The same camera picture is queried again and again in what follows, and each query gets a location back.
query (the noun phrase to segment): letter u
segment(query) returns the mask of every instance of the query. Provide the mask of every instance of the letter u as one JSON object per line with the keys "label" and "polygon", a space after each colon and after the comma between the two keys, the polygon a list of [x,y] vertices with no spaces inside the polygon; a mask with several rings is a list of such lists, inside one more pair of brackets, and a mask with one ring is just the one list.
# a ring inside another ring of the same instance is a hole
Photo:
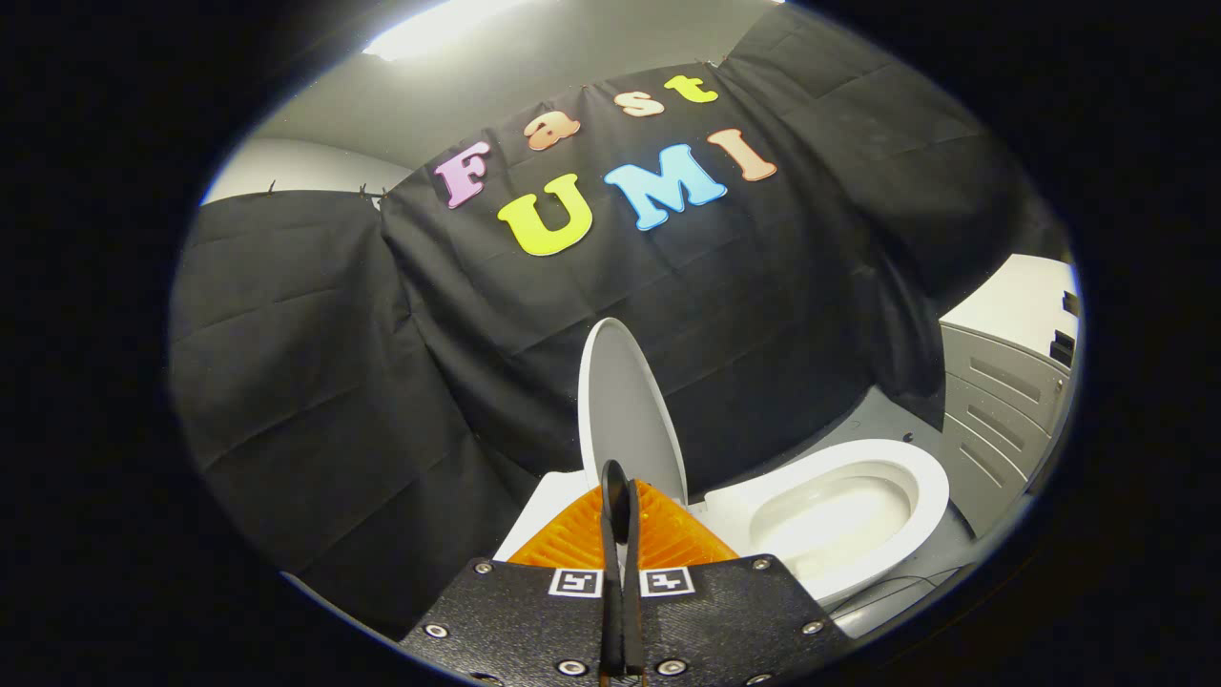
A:
{"label": "letter u", "polygon": [[542,189],[553,193],[568,210],[568,223],[563,228],[551,231],[542,223],[538,210],[535,209],[534,193],[527,193],[501,207],[496,218],[509,223],[513,236],[518,238],[521,248],[531,255],[554,255],[564,248],[576,243],[590,231],[593,225],[593,212],[585,196],[576,189],[576,174],[565,173],[553,178]]}

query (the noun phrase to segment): foam letter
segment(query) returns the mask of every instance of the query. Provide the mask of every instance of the foam letter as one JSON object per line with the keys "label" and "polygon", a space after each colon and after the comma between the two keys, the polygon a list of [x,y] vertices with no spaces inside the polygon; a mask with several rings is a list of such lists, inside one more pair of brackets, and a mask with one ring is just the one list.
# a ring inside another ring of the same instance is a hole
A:
{"label": "foam letter", "polygon": [[712,103],[717,99],[716,90],[700,90],[700,84],[703,83],[702,78],[690,78],[679,74],[665,82],[665,88],[673,88],[679,92],[679,95],[686,98],[692,103]]}
{"label": "foam letter", "polygon": [[[432,172],[446,179],[446,188],[449,189],[451,210],[470,200],[473,195],[484,189],[482,181],[471,181],[470,177],[484,176],[484,172],[487,171],[484,157],[479,155],[486,155],[491,149],[491,145],[480,140],[458,153],[448,161],[437,165],[436,171]],[[470,159],[470,164],[465,164],[466,159]]]}
{"label": "foam letter", "polygon": [[713,181],[695,161],[691,146],[686,143],[664,148],[659,157],[662,162],[659,176],[636,165],[623,165],[602,177],[602,181],[618,185],[628,196],[628,201],[636,210],[636,228],[640,231],[648,231],[670,216],[665,210],[653,205],[652,200],[681,212],[683,187],[686,187],[687,200],[692,205],[716,200],[728,190]]}
{"label": "foam letter", "polygon": [[775,173],[775,165],[759,157],[753,148],[742,140],[742,132],[736,128],[723,128],[708,137],[708,143],[720,145],[729,156],[742,167],[742,178],[758,181]]}
{"label": "foam letter", "polygon": [[509,222],[513,236],[518,237],[518,243],[531,255],[552,255],[573,243],[576,243],[593,225],[593,212],[585,196],[576,189],[576,174],[565,173],[553,178],[542,189],[554,193],[559,201],[568,210],[568,223],[563,228],[551,231],[542,223],[538,210],[535,209],[534,193],[529,193],[501,207],[496,218]]}
{"label": "foam letter", "polygon": [[653,96],[648,93],[641,93],[640,90],[615,95],[614,104],[623,107],[624,112],[634,117],[647,117],[648,115],[659,115],[665,111],[665,105],[653,100]]}
{"label": "foam letter", "polygon": [[581,122],[568,118],[564,112],[546,112],[526,124],[525,134],[530,137],[531,150],[546,150],[560,138],[568,138],[581,128]]}

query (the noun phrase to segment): white wall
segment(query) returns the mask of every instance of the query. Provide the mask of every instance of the white wall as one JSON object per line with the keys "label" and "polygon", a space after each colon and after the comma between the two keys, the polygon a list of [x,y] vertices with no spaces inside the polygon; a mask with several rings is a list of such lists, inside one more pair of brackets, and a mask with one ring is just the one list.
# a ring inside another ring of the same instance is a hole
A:
{"label": "white wall", "polygon": [[[447,7],[440,0],[414,4]],[[415,168],[484,127],[582,83],[697,59],[720,62],[775,9],[770,0],[534,0],[481,21],[477,11],[462,20],[443,16],[449,20],[442,22],[446,40],[426,40],[431,50],[393,62],[358,50],[315,77],[258,132]],[[424,13],[415,17],[399,26],[408,33],[413,23],[429,28]]]}
{"label": "white wall", "polygon": [[276,181],[275,190],[365,190],[381,193],[392,188],[411,170],[398,165],[291,138],[254,138],[230,157],[212,181],[200,205],[244,193],[263,193]]}

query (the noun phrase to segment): black fabric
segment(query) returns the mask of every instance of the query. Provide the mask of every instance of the black fabric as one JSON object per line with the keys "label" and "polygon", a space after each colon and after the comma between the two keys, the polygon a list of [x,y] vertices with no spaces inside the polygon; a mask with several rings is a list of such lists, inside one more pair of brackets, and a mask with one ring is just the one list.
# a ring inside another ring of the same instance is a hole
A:
{"label": "black fabric", "polygon": [[[663,88],[703,79],[713,103]],[[665,112],[630,117],[615,94]],[[521,131],[562,110],[573,137]],[[747,182],[705,138],[740,128],[779,171]],[[431,173],[486,140],[484,190],[448,209]],[[691,145],[728,193],[641,232],[602,174]],[[496,218],[568,172],[593,211],[575,245],[526,254]],[[720,67],[573,88],[457,142],[368,199],[282,192],[204,206],[171,303],[170,383],[199,470],[275,565],[358,619],[414,622],[491,555],[541,475],[580,467],[589,328],[641,343],[692,495],[790,450],[878,384],[940,427],[937,316],[1016,250],[1062,256],[1007,151],[947,95],[779,6]]]}
{"label": "black fabric", "polygon": [[[661,85],[703,79],[718,100],[696,104]],[[630,117],[618,93],[643,90],[667,111]],[[530,150],[521,131],[547,110],[579,133]],[[747,182],[703,140],[736,127],[774,176]],[[451,210],[435,174],[479,140],[492,153],[481,193]],[[623,164],[657,168],[687,143],[728,193],[687,205],[642,232],[623,193],[602,182]],[[535,256],[496,218],[535,193],[543,221],[568,221],[542,187],[568,172],[593,212],[573,246]],[[580,469],[576,372],[590,327],[623,320],[640,340],[684,449],[692,492],[800,442],[868,386],[857,354],[852,270],[868,232],[817,155],[767,109],[706,65],[684,65],[574,88],[460,140],[382,199],[385,237],[411,309],[471,428],[535,475]]]}
{"label": "black fabric", "polygon": [[719,71],[817,151],[871,225],[856,301],[871,372],[940,430],[941,339],[928,322],[1012,253],[1066,259],[1063,227],[961,103],[808,10],[764,13]]}
{"label": "black fabric", "polygon": [[[379,225],[354,193],[203,206],[171,298],[170,386],[200,472],[255,548],[397,626],[469,552],[495,549],[523,487],[447,394]],[[432,525],[446,514],[462,516]]]}

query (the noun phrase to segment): blue letter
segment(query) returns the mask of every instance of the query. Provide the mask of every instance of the blue letter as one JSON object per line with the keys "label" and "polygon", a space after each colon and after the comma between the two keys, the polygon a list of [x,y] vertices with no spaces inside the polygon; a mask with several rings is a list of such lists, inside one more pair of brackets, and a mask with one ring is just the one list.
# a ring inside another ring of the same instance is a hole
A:
{"label": "blue letter", "polygon": [[683,187],[687,189],[687,200],[692,205],[703,205],[709,200],[716,200],[728,190],[708,176],[708,172],[691,156],[691,146],[686,143],[664,148],[659,155],[662,160],[661,176],[637,167],[636,165],[623,165],[615,167],[602,177],[602,181],[613,183],[623,190],[636,210],[636,228],[648,231],[669,218],[669,212],[653,205],[652,200],[665,205],[675,212],[683,211]]}

